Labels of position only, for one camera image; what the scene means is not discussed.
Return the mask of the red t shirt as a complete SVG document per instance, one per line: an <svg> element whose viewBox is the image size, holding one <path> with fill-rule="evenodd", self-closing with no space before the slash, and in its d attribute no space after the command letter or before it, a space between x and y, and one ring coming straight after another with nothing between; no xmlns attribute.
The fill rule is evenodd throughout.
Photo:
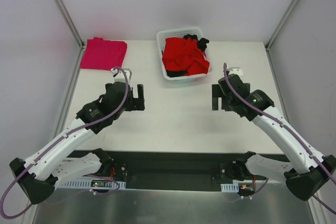
<svg viewBox="0 0 336 224"><path fill-rule="evenodd" d="M208 74L210 62L196 40L170 37L165 40L162 62L170 78Z"/></svg>

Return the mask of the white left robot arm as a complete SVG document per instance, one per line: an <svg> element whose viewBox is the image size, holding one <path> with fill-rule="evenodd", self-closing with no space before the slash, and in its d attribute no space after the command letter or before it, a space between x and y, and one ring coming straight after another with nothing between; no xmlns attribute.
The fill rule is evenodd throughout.
<svg viewBox="0 0 336 224"><path fill-rule="evenodd" d="M45 201L59 186L80 176L110 173L113 161L101 148L68 164L61 162L79 145L109 127L124 111L143 111L142 84L137 85L137 91L135 98L133 89L124 82L107 83L106 93L85 104L50 143L26 159L15 158L10 162L10 169L31 204Z"/></svg>

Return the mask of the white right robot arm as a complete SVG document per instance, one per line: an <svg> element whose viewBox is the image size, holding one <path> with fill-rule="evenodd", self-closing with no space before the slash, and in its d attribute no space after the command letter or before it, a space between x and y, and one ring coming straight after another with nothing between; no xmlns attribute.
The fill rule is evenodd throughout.
<svg viewBox="0 0 336 224"><path fill-rule="evenodd" d="M298 199L310 199L335 172L335 157L324 155L305 141L282 117L273 100L237 74L229 74L212 85L212 109L235 112L254 123L282 150L286 162L246 152L226 166L228 177L244 180L260 175L283 183Z"/></svg>

